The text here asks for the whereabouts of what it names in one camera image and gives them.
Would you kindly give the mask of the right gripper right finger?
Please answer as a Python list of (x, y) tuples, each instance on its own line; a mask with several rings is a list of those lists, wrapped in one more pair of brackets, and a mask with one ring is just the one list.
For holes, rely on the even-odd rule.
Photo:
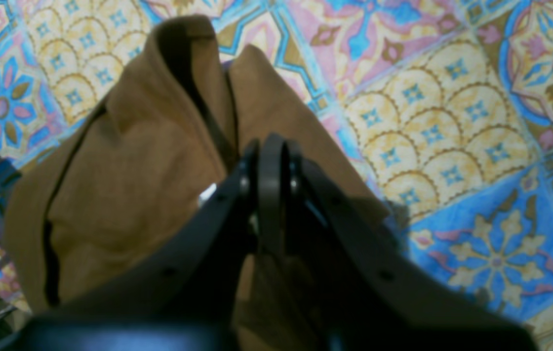
[(259, 250), (312, 274), (330, 351), (535, 351), (528, 331), (434, 281), (293, 140), (259, 153)]

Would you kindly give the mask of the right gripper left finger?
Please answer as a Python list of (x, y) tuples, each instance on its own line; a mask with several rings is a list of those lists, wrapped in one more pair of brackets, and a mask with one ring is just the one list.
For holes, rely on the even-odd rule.
[(25, 325), (3, 351), (238, 351), (230, 329), (239, 269), (255, 245), (259, 142), (160, 250)]

